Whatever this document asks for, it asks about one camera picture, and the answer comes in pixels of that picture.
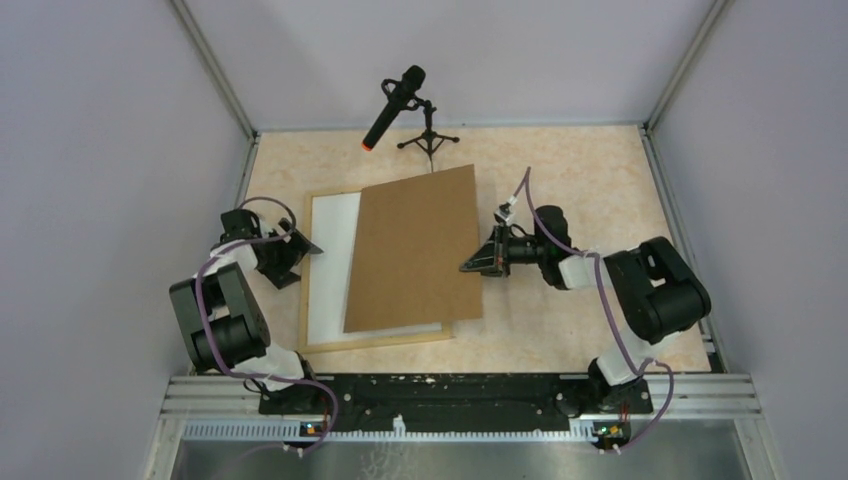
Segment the black tripod stand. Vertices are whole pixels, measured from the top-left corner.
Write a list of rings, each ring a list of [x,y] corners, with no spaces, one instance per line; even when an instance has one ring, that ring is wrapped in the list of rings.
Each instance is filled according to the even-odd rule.
[[[407,146],[416,145],[427,156],[429,172],[434,173],[435,172],[435,165],[434,165],[434,155],[435,155],[435,153],[440,149],[440,147],[443,145],[443,143],[445,141],[452,142],[452,143],[459,143],[460,138],[456,137],[456,136],[448,136],[448,135],[440,134],[433,128],[433,117],[434,117],[435,112],[437,111],[437,108],[432,104],[432,102],[430,100],[423,100],[423,99],[420,99],[420,98],[416,98],[412,101],[412,103],[409,106],[406,107],[406,110],[409,110],[409,111],[416,111],[416,110],[419,110],[419,109],[422,109],[423,113],[424,113],[425,128],[424,128],[423,132],[416,137],[413,137],[409,140],[398,143],[396,145],[396,147],[399,150],[402,150],[402,149],[406,148]]]

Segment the aluminium rail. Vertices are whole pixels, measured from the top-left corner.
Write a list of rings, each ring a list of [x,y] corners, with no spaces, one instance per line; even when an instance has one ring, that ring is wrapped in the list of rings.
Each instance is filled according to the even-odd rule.
[[[161,409],[164,418],[182,419],[184,437],[201,440],[270,441],[308,444],[325,441],[586,441],[601,436],[624,437],[638,422],[662,420],[719,420],[756,418],[761,413],[750,378],[742,374],[648,374],[646,381],[654,405],[650,414],[633,414],[617,420],[611,415],[580,417],[565,431],[518,433],[412,433],[397,425],[387,432],[333,433],[323,428],[316,435],[302,432],[306,421],[262,415],[260,396],[241,381],[227,376],[199,375],[173,378]]]

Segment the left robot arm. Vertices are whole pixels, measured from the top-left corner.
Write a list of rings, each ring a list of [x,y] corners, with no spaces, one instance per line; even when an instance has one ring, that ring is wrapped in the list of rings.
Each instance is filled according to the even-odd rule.
[[[293,214],[271,225],[237,208],[220,216],[222,232],[208,260],[169,288],[188,357],[197,372],[216,372],[254,384],[297,413],[319,404],[320,386],[303,356],[271,339],[268,320],[248,275],[256,272],[276,290],[300,281],[295,267],[321,248],[297,228]]]

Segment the black microphone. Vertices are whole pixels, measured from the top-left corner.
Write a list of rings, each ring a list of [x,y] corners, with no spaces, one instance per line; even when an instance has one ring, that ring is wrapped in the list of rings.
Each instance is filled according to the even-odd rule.
[[[418,65],[410,66],[399,80],[384,79],[380,88],[387,99],[377,119],[366,133],[361,146],[371,151],[402,111],[415,111],[423,100],[417,95],[426,79],[426,72]]]

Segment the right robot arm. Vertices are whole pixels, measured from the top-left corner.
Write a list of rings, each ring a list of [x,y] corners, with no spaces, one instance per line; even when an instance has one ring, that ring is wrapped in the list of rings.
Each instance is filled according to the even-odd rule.
[[[534,264],[557,290],[596,288],[605,312],[616,297],[625,325],[613,330],[614,346],[590,363],[586,385],[589,404],[612,412],[666,345],[710,313],[710,296],[665,237],[607,256],[583,253],[574,249],[560,207],[543,205],[533,216],[527,233],[497,213],[487,240],[459,269],[508,277],[513,265]]]

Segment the brown backing board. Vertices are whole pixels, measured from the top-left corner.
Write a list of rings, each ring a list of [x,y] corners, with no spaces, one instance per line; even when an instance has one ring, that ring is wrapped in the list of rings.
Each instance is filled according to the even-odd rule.
[[[480,243],[471,165],[364,188],[345,332],[482,317],[482,279],[460,270]]]

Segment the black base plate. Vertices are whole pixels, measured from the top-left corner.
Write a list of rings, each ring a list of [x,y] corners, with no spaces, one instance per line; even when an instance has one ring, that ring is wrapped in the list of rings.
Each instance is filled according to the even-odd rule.
[[[650,414],[644,380],[608,387],[587,374],[334,374],[322,387],[289,385],[273,392],[247,380],[262,415],[301,417],[302,432],[518,433],[565,431],[578,418],[617,420]]]

